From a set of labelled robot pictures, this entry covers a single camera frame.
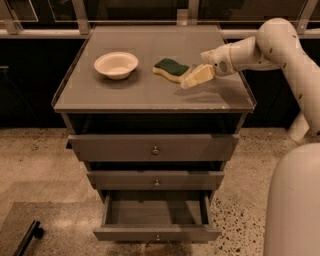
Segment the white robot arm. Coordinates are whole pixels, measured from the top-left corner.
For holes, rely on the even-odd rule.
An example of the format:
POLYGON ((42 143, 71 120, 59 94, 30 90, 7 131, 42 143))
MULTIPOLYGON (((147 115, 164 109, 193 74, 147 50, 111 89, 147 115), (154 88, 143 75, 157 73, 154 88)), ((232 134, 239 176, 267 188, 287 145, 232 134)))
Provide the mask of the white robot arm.
POLYGON ((182 88, 242 70, 279 69, 300 107, 300 116, 291 125, 291 135, 299 138, 308 131, 319 135, 320 67, 305 53, 289 21, 273 18, 254 36, 205 51, 201 58, 203 64, 182 80, 182 88))

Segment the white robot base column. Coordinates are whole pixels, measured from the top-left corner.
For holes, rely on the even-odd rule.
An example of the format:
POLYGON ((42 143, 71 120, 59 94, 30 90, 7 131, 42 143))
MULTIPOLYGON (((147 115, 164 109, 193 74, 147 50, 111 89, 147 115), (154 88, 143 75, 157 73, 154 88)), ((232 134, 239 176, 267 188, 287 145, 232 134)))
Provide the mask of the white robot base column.
POLYGON ((320 256, 320 143, 301 145, 271 179, 263 256, 320 256))

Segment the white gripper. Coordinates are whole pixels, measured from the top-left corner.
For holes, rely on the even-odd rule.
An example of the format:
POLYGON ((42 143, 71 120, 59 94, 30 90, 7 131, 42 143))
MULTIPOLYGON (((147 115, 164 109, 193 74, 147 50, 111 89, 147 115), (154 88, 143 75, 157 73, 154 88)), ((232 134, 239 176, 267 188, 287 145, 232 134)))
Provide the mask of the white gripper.
POLYGON ((200 64, 192 69, 191 73, 181 81, 181 87, 183 89, 189 89, 200 85, 212 80, 215 74, 219 77, 232 75, 234 68, 231 61, 230 50, 231 45, 225 44, 216 49, 202 52, 201 58, 205 64, 200 64))

